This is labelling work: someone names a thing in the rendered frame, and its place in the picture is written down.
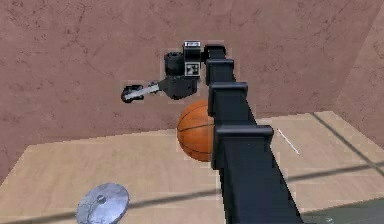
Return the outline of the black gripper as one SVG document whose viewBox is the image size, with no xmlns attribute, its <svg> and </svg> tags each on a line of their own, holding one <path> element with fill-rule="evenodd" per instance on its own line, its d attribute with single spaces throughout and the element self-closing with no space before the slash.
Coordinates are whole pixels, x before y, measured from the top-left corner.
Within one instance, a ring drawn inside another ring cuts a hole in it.
<svg viewBox="0 0 384 224">
<path fill-rule="evenodd" d="M 197 79 L 185 76 L 184 55 L 182 52 L 169 52 L 164 55 L 165 78 L 154 82 L 147 87 L 143 85 L 128 85 L 121 93 L 124 103 L 132 103 L 135 100 L 143 100 L 146 94 L 163 91 L 169 98 L 179 100 L 191 96 L 197 92 Z"/>
</svg>

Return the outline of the pale wooden dining table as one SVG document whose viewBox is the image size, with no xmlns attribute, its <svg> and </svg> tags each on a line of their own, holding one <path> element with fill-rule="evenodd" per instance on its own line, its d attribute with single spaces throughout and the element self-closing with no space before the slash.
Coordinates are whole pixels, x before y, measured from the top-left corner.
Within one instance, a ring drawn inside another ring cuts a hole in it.
<svg viewBox="0 0 384 224">
<path fill-rule="evenodd" d="M 305 221 L 384 224 L 383 149 L 330 111 L 266 122 Z M 80 199 L 107 182 L 130 194 L 120 224 L 225 224 L 217 172 L 173 129 L 29 146 L 0 185 L 0 224 L 77 224 Z"/>
</svg>

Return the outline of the orange basketball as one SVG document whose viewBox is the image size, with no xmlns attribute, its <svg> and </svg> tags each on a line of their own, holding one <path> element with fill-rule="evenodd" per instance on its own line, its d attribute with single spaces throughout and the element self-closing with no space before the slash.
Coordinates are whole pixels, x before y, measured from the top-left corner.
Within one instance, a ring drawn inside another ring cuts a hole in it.
<svg viewBox="0 0 384 224">
<path fill-rule="evenodd" d="M 209 162 L 213 146 L 213 119 L 208 115 L 208 101 L 199 100 L 187 106 L 177 122 L 177 140 L 190 158 Z"/>
</svg>

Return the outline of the round silver lid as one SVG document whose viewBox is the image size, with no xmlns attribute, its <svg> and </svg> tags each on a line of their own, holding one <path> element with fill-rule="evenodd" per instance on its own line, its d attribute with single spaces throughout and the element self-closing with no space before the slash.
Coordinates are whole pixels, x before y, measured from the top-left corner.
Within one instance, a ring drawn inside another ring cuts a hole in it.
<svg viewBox="0 0 384 224">
<path fill-rule="evenodd" d="M 117 183 L 104 183 L 89 190 L 76 208 L 77 224 L 117 224 L 129 208 L 127 189 Z"/>
</svg>

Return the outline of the thin white stick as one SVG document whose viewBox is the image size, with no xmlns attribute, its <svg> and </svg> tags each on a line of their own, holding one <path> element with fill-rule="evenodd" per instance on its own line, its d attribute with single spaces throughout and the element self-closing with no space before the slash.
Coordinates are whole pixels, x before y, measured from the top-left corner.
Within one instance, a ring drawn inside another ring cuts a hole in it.
<svg viewBox="0 0 384 224">
<path fill-rule="evenodd" d="M 296 153 L 296 154 L 300 154 L 298 149 L 293 145 L 293 143 L 288 139 L 288 137 L 282 132 L 281 129 L 277 129 L 277 131 L 279 132 L 279 134 L 281 135 L 281 137 L 286 141 L 286 143 L 289 145 L 289 147 Z"/>
</svg>

